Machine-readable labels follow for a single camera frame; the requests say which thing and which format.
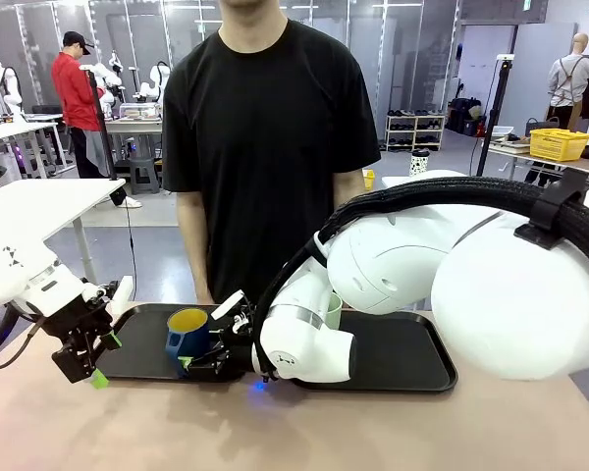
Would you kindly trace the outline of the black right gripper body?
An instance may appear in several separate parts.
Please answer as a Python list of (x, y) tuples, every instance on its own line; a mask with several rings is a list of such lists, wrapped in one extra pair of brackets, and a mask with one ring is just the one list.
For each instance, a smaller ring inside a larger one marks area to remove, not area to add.
[(253, 371), (251, 346), (247, 344), (220, 345), (212, 360), (216, 381), (237, 381)]

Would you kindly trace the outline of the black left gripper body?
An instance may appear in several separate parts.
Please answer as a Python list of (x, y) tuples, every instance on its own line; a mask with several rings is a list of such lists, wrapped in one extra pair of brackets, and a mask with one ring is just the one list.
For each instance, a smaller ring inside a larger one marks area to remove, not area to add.
[(43, 332), (61, 343), (85, 344), (112, 331), (106, 288), (84, 291), (43, 322)]

